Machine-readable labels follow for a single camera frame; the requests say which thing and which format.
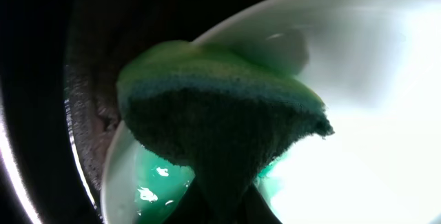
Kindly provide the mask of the green wavy sponge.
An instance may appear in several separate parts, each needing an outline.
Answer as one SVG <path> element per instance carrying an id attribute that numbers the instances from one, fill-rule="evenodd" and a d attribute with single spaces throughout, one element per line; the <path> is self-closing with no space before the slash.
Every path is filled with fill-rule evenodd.
<path id="1" fill-rule="evenodd" d="M 219 45 L 160 43 L 119 72 L 116 90 L 135 139 L 190 167 L 224 223 L 258 173 L 296 141 L 334 133 L 325 104 L 306 85 Z"/>

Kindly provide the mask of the pale green plate top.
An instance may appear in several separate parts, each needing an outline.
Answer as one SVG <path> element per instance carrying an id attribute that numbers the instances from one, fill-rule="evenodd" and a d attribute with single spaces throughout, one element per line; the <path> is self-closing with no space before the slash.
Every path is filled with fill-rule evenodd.
<path id="1" fill-rule="evenodd" d="M 252 183 L 281 223 L 440 222 L 440 0 L 266 0 L 190 43 L 289 75 L 325 104 L 334 133 L 296 141 Z M 193 180 L 121 118 L 103 220 L 163 223 Z"/>

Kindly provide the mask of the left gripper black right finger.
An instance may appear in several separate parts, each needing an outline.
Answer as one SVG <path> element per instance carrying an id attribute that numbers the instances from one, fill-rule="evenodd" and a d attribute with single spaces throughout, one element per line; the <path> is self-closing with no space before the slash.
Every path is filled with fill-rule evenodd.
<path id="1" fill-rule="evenodd" d="M 250 185 L 240 205 L 240 224 L 282 224 L 255 185 Z"/>

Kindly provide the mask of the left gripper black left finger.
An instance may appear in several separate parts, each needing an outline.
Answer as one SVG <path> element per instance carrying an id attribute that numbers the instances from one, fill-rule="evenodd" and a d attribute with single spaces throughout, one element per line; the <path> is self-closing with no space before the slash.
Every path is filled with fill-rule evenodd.
<path id="1" fill-rule="evenodd" d="M 163 224 L 207 224 L 209 208 L 196 180 L 193 180 L 174 211 Z"/>

